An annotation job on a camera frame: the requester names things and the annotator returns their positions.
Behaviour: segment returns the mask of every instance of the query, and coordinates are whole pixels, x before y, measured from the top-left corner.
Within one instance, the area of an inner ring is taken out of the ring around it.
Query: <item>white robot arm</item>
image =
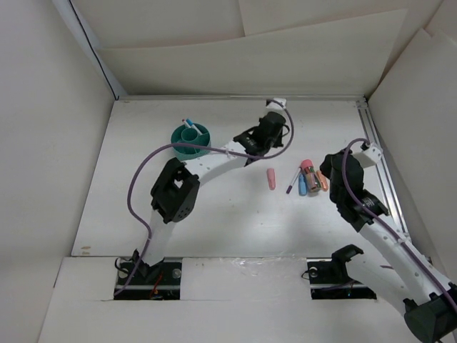
[[[346,277],[371,288],[404,317],[421,342],[437,342],[457,329],[457,286],[435,269],[397,229],[387,208],[363,189],[363,166],[381,159],[375,144],[362,145],[362,153],[350,154],[350,146],[327,155],[320,169],[330,179],[330,200],[353,228],[382,253],[392,269],[370,265],[363,252],[347,246],[332,255]]]
[[[118,284],[115,296],[124,291],[132,279],[140,279],[145,285],[158,280],[155,290],[161,279],[159,273],[166,245],[176,223],[193,210],[199,187],[232,169],[264,158],[272,147],[282,146],[286,126],[282,114],[283,111],[288,114],[285,104],[284,99],[267,102],[266,115],[260,119],[259,125],[234,137],[221,149],[215,149],[218,154],[185,162],[178,159],[168,161],[151,190],[153,211],[149,225],[131,210],[129,203],[131,213],[148,228],[149,237],[141,254],[135,251],[121,267],[116,265],[129,277]],[[364,141],[363,152],[349,154],[350,146],[356,141]],[[160,149],[146,158],[134,180],[158,151]],[[376,164],[381,155],[382,150],[375,144],[357,139],[345,151],[327,155],[320,169],[330,179],[330,200],[336,204],[342,218],[382,253],[390,263],[389,269],[370,264],[363,251],[354,245],[333,253],[331,262],[338,266],[343,279],[362,282],[392,304],[421,342],[436,342],[457,329],[457,286],[427,261],[397,230],[387,208],[363,189],[363,168]]]

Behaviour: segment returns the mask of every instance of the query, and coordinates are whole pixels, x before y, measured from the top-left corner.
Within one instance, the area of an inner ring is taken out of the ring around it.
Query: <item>orange marker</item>
[[[327,179],[326,177],[322,174],[322,172],[320,170],[318,170],[316,172],[316,175],[319,179],[319,181],[321,182],[321,186],[322,186],[322,189],[327,192],[328,191],[328,184],[327,184]]]

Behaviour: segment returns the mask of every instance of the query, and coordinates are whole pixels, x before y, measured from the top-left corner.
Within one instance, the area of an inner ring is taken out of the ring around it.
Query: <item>black joint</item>
[[[344,150],[327,155],[320,169],[322,174],[330,179],[330,200],[336,204],[341,217],[359,232],[365,224],[373,223],[373,218],[364,209],[369,209],[377,216],[388,215],[388,210],[377,197],[363,188],[363,168],[358,160],[349,154],[346,160],[348,185],[353,195],[363,204],[363,208],[357,205],[344,184],[343,155]]]
[[[457,301],[457,290],[454,284],[448,295]],[[413,300],[405,299],[406,325],[421,342],[434,343],[457,329],[457,313],[449,304],[444,294],[431,294],[431,300],[417,305]]]
[[[179,222],[194,209],[200,181],[176,157],[170,159],[152,187],[152,208],[164,218],[164,223]]]
[[[349,262],[354,256],[363,254],[363,250],[354,244],[346,245],[345,247],[336,250],[332,255],[332,261],[338,261],[340,263]]]
[[[286,119],[282,115],[270,111],[258,122],[258,126],[239,134],[233,140],[240,143],[247,154],[253,156],[264,156],[271,148],[283,146],[282,137]]]

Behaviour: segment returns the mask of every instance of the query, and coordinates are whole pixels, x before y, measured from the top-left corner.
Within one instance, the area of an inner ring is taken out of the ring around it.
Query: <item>white cardboard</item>
[[[73,0],[101,46],[173,46],[244,36],[237,0]]]
[[[205,259],[190,261],[204,263]],[[230,261],[222,263],[222,270],[230,272]],[[295,261],[293,269],[300,264]],[[218,286],[219,270],[210,269],[214,277],[210,284],[202,283],[203,289]],[[270,265],[265,272],[272,275],[275,270]],[[269,285],[257,284],[260,293],[276,288],[288,291],[288,297],[167,302],[107,301],[115,274],[112,258],[65,259],[39,343],[417,342],[400,314],[382,299],[314,301],[299,273],[289,279],[295,278],[302,289],[287,287],[280,277],[272,277]],[[186,277],[194,277],[192,269]],[[255,276],[247,274],[246,278],[255,283]],[[87,294],[84,290],[92,286],[97,290]]]
[[[457,46],[442,33],[430,38],[420,30],[369,102],[451,279],[457,279],[455,94]]]
[[[441,0],[239,0],[239,3],[247,36],[394,9],[408,9],[388,59],[387,65],[390,67],[417,30],[428,23]]]
[[[442,31],[457,42],[457,1],[444,0],[438,11],[433,16],[426,31],[434,36]]]
[[[381,78],[405,14],[99,53],[130,94],[367,94]]]

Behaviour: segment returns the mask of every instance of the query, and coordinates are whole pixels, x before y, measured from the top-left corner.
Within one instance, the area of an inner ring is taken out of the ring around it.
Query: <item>pen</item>
[[[189,123],[185,119],[183,119],[183,124],[187,129],[191,128],[191,126],[189,125]]]
[[[197,126],[189,118],[186,119],[186,122],[187,122],[187,124],[189,124],[191,126],[192,129],[197,131],[197,134],[199,134],[199,135],[202,134],[201,131],[197,128]]]
[[[287,187],[287,191],[286,191],[286,194],[289,194],[293,188],[293,185],[295,184],[295,182],[297,181],[298,179],[298,176],[300,175],[300,172],[301,172],[301,169],[300,167],[297,169],[297,171],[295,172],[295,174],[293,175],[293,178],[292,178],[292,181],[291,183],[289,184],[289,186]]]

